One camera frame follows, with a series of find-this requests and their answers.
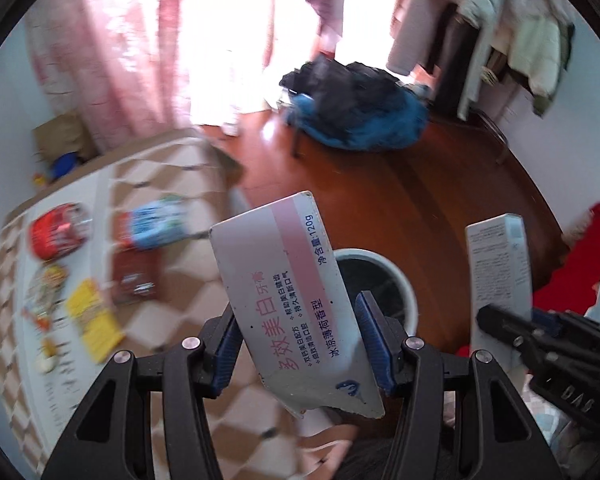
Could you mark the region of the blue round container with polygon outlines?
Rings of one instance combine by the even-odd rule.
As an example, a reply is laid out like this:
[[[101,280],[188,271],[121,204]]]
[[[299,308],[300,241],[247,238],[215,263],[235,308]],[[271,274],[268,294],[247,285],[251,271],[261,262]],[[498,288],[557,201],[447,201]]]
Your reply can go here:
[[[50,174],[53,180],[58,180],[70,174],[72,170],[81,165],[81,159],[76,152],[63,154],[58,157],[50,166]]]

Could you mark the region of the red pillow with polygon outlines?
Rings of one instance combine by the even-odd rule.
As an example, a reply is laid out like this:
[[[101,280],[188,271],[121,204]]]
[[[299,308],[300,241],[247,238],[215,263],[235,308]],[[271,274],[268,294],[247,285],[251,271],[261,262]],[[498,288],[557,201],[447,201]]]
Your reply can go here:
[[[600,202],[588,210],[588,216],[588,226],[564,263],[552,273],[547,285],[533,293],[535,309],[585,315],[596,304],[600,287]]]

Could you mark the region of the yellow flat box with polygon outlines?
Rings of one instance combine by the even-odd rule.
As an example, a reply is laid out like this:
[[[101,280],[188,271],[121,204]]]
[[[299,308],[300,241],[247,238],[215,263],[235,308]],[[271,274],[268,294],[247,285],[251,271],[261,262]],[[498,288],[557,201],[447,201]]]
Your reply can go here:
[[[107,310],[83,315],[80,326],[82,342],[94,363],[102,363],[108,359],[124,339],[116,317]]]
[[[66,300],[66,311],[81,333],[105,310],[102,295],[95,280],[86,278]]]

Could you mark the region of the orange striped snack bag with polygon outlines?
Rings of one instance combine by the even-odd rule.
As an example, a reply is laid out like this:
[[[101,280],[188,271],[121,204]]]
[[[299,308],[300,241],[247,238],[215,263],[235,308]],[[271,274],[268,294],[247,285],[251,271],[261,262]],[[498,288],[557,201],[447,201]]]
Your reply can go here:
[[[69,271],[62,264],[44,263],[30,279],[22,315],[36,329],[41,339],[50,334],[53,316],[68,276]]]

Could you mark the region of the crushed red soda can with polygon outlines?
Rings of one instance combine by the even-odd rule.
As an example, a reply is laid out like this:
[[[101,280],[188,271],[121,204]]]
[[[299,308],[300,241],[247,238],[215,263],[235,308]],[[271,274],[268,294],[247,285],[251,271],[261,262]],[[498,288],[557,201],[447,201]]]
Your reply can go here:
[[[78,203],[61,204],[35,219],[29,226],[33,255],[52,261],[79,249],[92,234],[92,217]]]

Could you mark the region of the white trash bin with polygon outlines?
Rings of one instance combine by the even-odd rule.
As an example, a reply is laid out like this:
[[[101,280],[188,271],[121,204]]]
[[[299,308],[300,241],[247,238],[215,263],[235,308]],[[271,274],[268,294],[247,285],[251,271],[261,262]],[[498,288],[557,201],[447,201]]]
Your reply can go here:
[[[335,252],[350,301],[368,290],[381,312],[395,318],[407,335],[414,336],[418,326],[418,304],[411,282],[391,260],[361,248],[341,248]]]

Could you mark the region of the pink white toothpaste box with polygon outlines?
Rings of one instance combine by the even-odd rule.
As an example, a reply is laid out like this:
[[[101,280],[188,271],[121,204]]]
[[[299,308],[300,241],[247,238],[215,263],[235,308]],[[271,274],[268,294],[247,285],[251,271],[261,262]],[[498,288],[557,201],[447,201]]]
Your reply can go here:
[[[300,417],[381,418],[384,404],[313,194],[222,221],[210,243],[261,382]]]

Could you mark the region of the blue and red milk carton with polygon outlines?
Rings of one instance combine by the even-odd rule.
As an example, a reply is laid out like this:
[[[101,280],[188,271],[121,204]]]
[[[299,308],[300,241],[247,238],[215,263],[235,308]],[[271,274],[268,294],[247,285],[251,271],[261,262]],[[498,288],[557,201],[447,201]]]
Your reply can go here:
[[[120,212],[114,218],[114,240],[125,248],[151,250],[185,240],[187,207],[181,196],[158,200]]]

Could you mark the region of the blue black clothes pile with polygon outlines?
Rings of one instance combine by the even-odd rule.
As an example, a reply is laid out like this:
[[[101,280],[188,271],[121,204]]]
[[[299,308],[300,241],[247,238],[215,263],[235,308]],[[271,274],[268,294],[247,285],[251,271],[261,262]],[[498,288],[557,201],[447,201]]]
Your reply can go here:
[[[321,55],[284,75],[286,122],[340,150],[377,152],[415,144],[429,122],[424,101],[385,70]]]

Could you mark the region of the hanging clothes on rack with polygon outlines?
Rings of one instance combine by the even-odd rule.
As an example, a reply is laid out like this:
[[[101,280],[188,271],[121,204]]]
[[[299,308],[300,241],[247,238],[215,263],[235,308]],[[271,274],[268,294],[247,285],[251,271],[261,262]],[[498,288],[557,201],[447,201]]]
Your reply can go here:
[[[341,26],[343,0],[309,2]],[[408,0],[386,66],[401,76],[420,68],[434,77],[440,115],[467,119],[483,84],[512,77],[543,116],[570,62],[575,15],[568,0]]]

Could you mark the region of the white tall carton box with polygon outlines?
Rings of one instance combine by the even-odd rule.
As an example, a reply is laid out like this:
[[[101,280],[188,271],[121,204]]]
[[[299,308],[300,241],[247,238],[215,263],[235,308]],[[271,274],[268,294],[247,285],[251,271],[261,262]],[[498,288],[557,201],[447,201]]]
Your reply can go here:
[[[518,214],[471,224],[465,229],[470,275],[471,317],[494,304],[531,318],[532,284],[524,219]]]

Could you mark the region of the dark red snack bag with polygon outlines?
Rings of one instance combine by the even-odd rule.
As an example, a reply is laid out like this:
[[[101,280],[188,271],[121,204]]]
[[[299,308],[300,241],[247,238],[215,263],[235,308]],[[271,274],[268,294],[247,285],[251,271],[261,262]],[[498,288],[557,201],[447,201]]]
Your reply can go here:
[[[112,257],[111,299],[116,306],[156,300],[161,292],[159,249],[127,249]]]

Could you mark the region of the brown cardboard box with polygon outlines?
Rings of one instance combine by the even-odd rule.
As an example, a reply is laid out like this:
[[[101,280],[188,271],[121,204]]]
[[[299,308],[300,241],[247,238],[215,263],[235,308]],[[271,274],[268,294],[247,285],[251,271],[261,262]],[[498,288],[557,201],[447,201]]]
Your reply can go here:
[[[75,110],[34,128],[33,137],[42,159],[49,164],[71,153],[82,162],[99,154],[90,130]]]

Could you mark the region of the checkered bed sheet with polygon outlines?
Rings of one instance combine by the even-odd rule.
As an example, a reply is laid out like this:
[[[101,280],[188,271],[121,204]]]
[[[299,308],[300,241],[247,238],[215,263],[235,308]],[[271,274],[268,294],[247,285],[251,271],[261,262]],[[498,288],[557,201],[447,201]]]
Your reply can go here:
[[[244,211],[235,188],[241,175],[238,162],[200,130],[178,130],[100,156],[6,216],[0,235],[0,393],[9,427],[34,474],[42,474],[100,365],[91,359],[65,308],[58,307],[50,331],[57,364],[47,373],[36,368],[41,337],[27,318],[26,304],[41,261],[31,250],[31,223],[57,206],[82,204],[93,231],[83,246],[62,259],[68,276],[60,296],[72,296],[86,281],[108,294],[112,258],[119,248],[117,218],[163,196],[184,198],[194,235],[162,252],[159,297],[112,307],[124,333],[122,347],[148,356],[197,335],[204,322],[226,307],[204,232]],[[238,356],[230,385],[218,400],[206,403],[206,410],[227,479],[330,479],[356,433],[318,413],[295,420],[262,386],[247,352]]]

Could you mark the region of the pink floral curtain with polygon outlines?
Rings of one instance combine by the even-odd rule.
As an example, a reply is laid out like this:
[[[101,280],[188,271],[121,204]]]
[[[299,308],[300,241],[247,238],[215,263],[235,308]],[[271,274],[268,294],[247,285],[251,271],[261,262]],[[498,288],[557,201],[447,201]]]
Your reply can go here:
[[[24,17],[50,107],[102,150],[175,128],[236,134],[265,108],[274,0],[38,0]]]

